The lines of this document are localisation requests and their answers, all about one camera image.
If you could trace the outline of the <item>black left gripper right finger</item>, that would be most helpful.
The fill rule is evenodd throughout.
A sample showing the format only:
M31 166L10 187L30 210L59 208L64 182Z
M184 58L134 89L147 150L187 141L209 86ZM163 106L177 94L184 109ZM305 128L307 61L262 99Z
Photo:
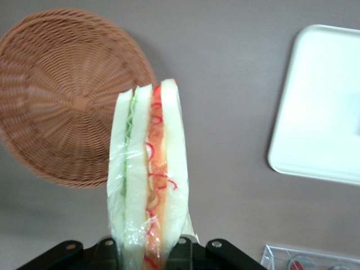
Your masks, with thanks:
M201 246L196 237L181 235L168 257L168 269L262 269L261 264L227 240L216 238Z

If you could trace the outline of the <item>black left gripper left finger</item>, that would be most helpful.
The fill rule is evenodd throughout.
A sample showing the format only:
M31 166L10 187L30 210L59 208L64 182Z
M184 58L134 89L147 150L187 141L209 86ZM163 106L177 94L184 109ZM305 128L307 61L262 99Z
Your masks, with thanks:
M115 240L102 238L89 248L67 240L45 251L20 269L122 269Z

